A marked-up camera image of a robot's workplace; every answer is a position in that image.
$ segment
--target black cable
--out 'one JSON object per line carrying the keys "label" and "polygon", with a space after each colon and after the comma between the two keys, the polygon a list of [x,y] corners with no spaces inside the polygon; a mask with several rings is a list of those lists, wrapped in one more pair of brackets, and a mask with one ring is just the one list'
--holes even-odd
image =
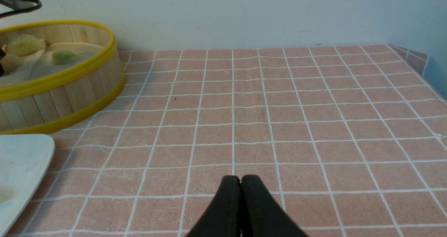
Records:
{"label": "black cable", "polygon": [[42,7],[42,2],[40,2],[40,0],[24,0],[24,1],[33,2],[36,5],[32,6],[30,8],[24,8],[24,9],[18,9],[18,10],[9,11],[9,12],[6,12],[6,13],[0,13],[0,18],[13,16],[13,15],[20,14],[20,13],[29,13],[29,12],[38,10],[39,8]]}

